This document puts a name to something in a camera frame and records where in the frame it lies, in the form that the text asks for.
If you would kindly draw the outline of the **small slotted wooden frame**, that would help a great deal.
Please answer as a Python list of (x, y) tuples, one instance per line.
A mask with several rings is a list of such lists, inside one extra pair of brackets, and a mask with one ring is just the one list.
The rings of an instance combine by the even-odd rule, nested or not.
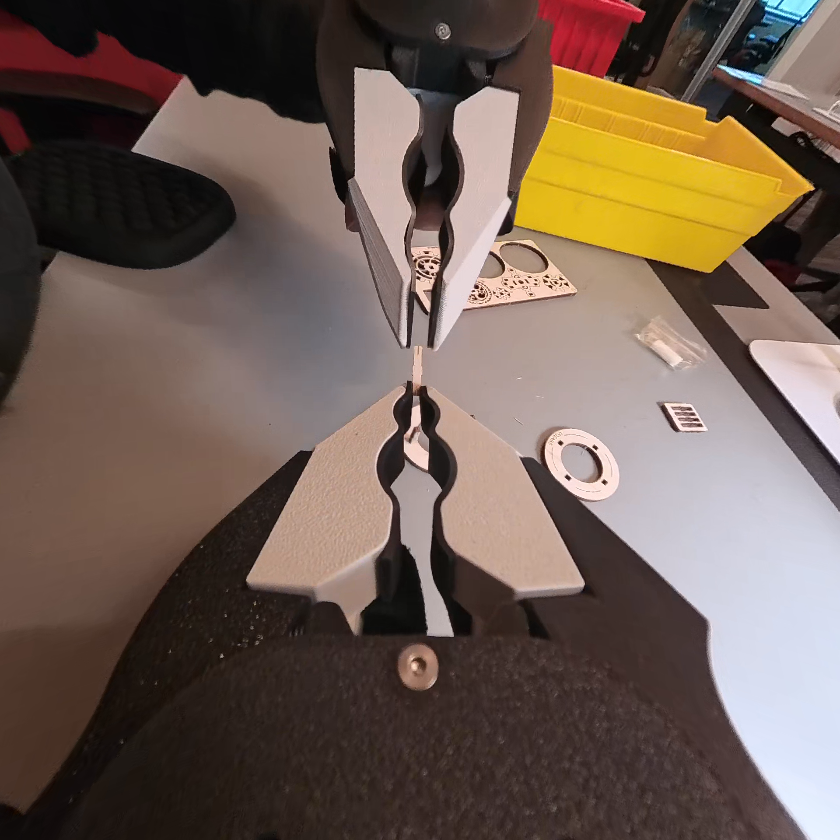
[(662, 402), (659, 404), (670, 426), (680, 434), (702, 434), (708, 431), (697, 409), (685, 402)]

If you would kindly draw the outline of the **brown wooden table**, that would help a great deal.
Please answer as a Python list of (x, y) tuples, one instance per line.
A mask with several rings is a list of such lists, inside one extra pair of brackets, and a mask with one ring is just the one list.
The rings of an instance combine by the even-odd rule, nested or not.
[(722, 66), (711, 77), (730, 91), (719, 117), (732, 117), (779, 156), (815, 150), (838, 162), (838, 119), (828, 115), (838, 106), (837, 92), (783, 92)]

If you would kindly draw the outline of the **red plastic bin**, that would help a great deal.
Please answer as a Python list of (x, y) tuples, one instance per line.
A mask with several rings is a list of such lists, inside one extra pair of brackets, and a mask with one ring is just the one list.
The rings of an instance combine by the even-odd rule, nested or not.
[(553, 27), (554, 66), (603, 78), (627, 30), (645, 11), (625, 1), (539, 1), (539, 16)]

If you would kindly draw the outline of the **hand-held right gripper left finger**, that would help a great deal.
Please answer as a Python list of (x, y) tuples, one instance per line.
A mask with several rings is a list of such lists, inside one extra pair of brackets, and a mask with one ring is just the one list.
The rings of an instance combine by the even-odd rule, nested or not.
[(337, 605), (359, 621), (392, 596), (400, 569), (400, 508), (413, 390), (403, 384), (321, 441), (246, 577), (253, 591)]

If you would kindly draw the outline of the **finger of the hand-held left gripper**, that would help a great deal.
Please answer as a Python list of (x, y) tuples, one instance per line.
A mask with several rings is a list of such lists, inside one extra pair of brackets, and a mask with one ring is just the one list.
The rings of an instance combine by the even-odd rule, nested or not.
[(408, 181), (422, 138), (422, 105), (388, 70), (353, 70), (352, 207), (374, 287), (397, 344), (412, 335), (416, 209)]
[(508, 210), (519, 94), (485, 87), (455, 106), (449, 141), (457, 190), (444, 218), (447, 245), (434, 283), (427, 344), (439, 350), (459, 319)]

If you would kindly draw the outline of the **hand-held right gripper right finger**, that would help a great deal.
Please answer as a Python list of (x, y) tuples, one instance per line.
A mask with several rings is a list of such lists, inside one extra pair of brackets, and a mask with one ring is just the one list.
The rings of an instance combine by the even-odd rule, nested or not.
[(420, 389), (434, 502), (430, 562), (452, 624), (578, 595), (574, 563), (518, 452), (441, 392)]

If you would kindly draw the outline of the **grey desk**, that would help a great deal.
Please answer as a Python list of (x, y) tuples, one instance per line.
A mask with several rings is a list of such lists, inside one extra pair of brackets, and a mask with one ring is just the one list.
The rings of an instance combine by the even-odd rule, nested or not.
[[(410, 376), (359, 239), (344, 230), (320, 125), (223, 93), (172, 93), (139, 151), (204, 173), (237, 223), (182, 266), (59, 256), (2, 412), (2, 802), (25, 809), (98, 703), (177, 564), (291, 456)], [(705, 308), (703, 276), (531, 237), (569, 299), (468, 312), (423, 380), (526, 456), (555, 427), (612, 450), (618, 491), (592, 506), (711, 625), (721, 698), (812, 838), (838, 835), (838, 510), (699, 330), (830, 339), (767, 287), (766, 309)], [(634, 337), (660, 316), (707, 350), (671, 370)], [(660, 403), (692, 404), (680, 434)]]

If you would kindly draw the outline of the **clear plastic bag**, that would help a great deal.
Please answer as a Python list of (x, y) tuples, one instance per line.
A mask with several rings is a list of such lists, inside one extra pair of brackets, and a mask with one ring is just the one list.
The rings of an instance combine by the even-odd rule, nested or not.
[(660, 316), (647, 322), (634, 337), (674, 371), (696, 367), (707, 359), (704, 347), (688, 340)]

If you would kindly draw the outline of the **yellow plastic bin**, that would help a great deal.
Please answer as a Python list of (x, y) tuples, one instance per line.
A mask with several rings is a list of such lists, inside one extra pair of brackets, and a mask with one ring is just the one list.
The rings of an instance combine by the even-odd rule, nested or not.
[(812, 189), (733, 117), (555, 66), (515, 222), (711, 272)]

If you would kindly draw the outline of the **person's left forearm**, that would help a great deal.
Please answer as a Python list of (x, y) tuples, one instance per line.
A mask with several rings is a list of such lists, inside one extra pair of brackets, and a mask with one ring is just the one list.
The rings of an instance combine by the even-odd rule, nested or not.
[(206, 96), (253, 99), (303, 123), (326, 120), (316, 75), (324, 2), (2, 2), (55, 46), (82, 57), (99, 37), (188, 77)]

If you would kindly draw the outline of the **wooden puzzle part sheet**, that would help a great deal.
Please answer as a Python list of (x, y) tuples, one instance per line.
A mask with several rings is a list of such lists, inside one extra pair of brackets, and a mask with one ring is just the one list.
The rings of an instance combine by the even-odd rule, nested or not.
[[(514, 256), (515, 251), (530, 253), (539, 262), (539, 270), (514, 266), (507, 257)], [(416, 269), (415, 297), (421, 308), (429, 314), (434, 281), (441, 262), (440, 248), (413, 247), (412, 255)], [(567, 277), (530, 239), (497, 241), (491, 247), (487, 259), (497, 270), (492, 276), (485, 272), (479, 275), (465, 305), (467, 311), (569, 298), (577, 293)]]

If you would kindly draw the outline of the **person's black hoodie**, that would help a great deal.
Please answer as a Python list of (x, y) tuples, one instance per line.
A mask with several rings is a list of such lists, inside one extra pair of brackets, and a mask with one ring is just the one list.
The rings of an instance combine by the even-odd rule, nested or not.
[(1, 404), (18, 380), (30, 350), (40, 291), (35, 226), (22, 193), (1, 161)]

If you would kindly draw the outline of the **white rounded board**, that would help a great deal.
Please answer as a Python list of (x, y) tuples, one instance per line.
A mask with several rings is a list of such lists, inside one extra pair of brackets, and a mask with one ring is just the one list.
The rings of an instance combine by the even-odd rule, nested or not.
[(839, 461), (839, 346), (757, 339), (753, 361), (799, 418)]

